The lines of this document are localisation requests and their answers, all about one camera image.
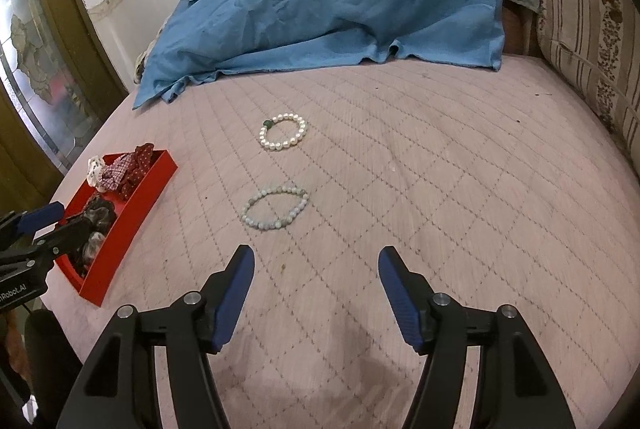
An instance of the screw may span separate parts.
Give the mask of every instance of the screw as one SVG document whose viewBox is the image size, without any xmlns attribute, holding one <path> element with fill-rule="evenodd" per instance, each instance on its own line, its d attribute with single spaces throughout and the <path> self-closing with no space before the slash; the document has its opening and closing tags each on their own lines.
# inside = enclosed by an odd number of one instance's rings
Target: screw
<svg viewBox="0 0 640 429">
<path fill-rule="evenodd" d="M 127 317 L 131 317 L 133 314 L 133 306 L 126 304 L 118 308 L 118 317 L 120 319 L 126 319 Z"/>
<path fill-rule="evenodd" d="M 504 315 L 505 317 L 508 317 L 509 319 L 513 319 L 518 315 L 518 311 L 516 310 L 516 307 L 511 306 L 510 304 L 505 304 L 504 306 L 501 306 L 500 311 L 502 312 L 502 315 Z"/>
<path fill-rule="evenodd" d="M 198 304 L 200 299 L 202 299 L 200 292 L 189 292 L 184 296 L 184 302 L 187 304 Z"/>
<path fill-rule="evenodd" d="M 442 292 L 433 294 L 433 302 L 440 306 L 446 306 L 451 302 L 451 298 Z"/>
</svg>

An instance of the mattress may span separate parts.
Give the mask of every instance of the mattress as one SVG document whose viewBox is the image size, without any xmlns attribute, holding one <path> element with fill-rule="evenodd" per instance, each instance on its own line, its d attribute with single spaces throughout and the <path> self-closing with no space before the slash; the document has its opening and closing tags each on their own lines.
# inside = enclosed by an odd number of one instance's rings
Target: mattress
<svg viewBox="0 0 640 429">
<path fill-rule="evenodd" d="M 228 77 L 144 112 L 130 110 L 132 99 L 54 199 L 68 202 L 88 158 L 145 142 L 168 149 L 179 169 L 101 308 L 49 273 L 44 302 L 81 359 L 118 306 L 166 306 L 247 243 L 254 282 L 231 342 L 210 358 L 235 428 L 401 427 L 424 357 L 404 344 L 376 274 L 385 245 L 463 305 L 516 305 L 578 428 L 599 425 L 638 366 L 638 181 L 542 61 L 506 56 L 499 72 L 404 60 Z M 263 120 L 286 112 L 305 117 L 308 134 L 265 151 Z M 241 223 L 257 190 L 286 183 L 310 193 L 292 224 Z M 468 424 L 477 370 L 471 348 L 456 427 Z M 158 375 L 172 428 L 162 350 Z"/>
</svg>

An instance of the white pearl bracelet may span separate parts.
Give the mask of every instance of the white pearl bracelet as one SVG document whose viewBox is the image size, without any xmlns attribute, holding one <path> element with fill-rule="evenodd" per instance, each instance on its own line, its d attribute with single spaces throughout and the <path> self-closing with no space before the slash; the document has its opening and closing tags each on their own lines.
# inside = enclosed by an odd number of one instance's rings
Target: white pearl bracelet
<svg viewBox="0 0 640 429">
<path fill-rule="evenodd" d="M 255 219 L 251 219 L 246 215 L 246 213 L 249 212 L 249 209 L 252 207 L 252 205 L 255 204 L 255 202 L 270 194 L 293 194 L 295 196 L 300 196 L 300 203 L 296 205 L 292 210 L 290 210 L 287 216 L 278 218 L 275 221 L 257 221 Z M 258 229 L 260 231 L 281 229 L 283 227 L 286 227 L 294 219 L 296 219 L 296 216 L 298 216 L 302 209 L 306 207 L 308 200 L 309 194 L 304 189 L 298 189 L 297 187 L 278 186 L 270 189 L 263 189 L 256 196 L 249 198 L 249 202 L 247 203 L 247 205 L 242 208 L 240 219 L 242 219 L 242 222 L 249 227 L 253 227 L 254 229 Z"/>
<path fill-rule="evenodd" d="M 285 140 L 284 142 L 269 142 L 266 138 L 267 131 L 270 130 L 275 124 L 281 122 L 283 120 L 293 120 L 298 123 L 298 132 Z M 306 122 L 305 119 L 300 117 L 297 114 L 281 114 L 277 117 L 273 117 L 273 119 L 265 120 L 262 123 L 262 128 L 260 129 L 260 144 L 265 149 L 270 149 L 271 151 L 281 151 L 282 149 L 290 148 L 291 146 L 295 146 L 300 140 L 302 140 L 303 136 L 306 135 Z"/>
</svg>

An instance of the red tray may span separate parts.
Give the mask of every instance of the red tray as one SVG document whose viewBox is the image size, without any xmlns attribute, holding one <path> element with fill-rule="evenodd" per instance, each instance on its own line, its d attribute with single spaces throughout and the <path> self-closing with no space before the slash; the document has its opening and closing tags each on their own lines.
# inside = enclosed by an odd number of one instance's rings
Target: red tray
<svg viewBox="0 0 640 429">
<path fill-rule="evenodd" d="M 102 158 L 107 165 L 110 165 L 121 155 L 122 153 L 107 154 Z M 111 279 L 127 253 L 136 232 L 177 168 L 168 151 L 154 151 L 151 157 L 151 169 L 127 202 L 123 202 L 111 192 L 102 194 L 105 199 L 113 202 L 118 218 L 111 226 L 86 277 L 83 279 L 78 275 L 66 255 L 56 259 L 56 264 L 69 283 L 78 291 L 80 297 L 84 297 L 96 306 L 102 304 Z M 66 207 L 64 218 L 81 213 L 94 192 L 95 189 L 86 180 L 82 182 Z"/>
</svg>

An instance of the blue sheet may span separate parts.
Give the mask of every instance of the blue sheet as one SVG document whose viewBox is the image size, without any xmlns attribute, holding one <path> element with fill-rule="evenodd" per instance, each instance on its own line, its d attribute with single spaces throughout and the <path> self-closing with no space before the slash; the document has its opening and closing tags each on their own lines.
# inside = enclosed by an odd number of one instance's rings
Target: blue sheet
<svg viewBox="0 0 640 429">
<path fill-rule="evenodd" d="M 415 55 L 498 69 L 502 0 L 180 0 L 146 60 L 134 109 L 219 73 Z"/>
</svg>

